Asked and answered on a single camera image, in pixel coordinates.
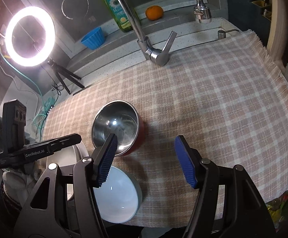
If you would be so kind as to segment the left gloved hand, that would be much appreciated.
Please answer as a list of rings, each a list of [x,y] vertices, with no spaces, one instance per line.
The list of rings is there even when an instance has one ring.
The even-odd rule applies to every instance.
[[[23,206],[31,191],[45,170],[38,162],[28,165],[29,172],[23,173],[20,169],[4,169],[2,174],[3,191],[12,201]]]

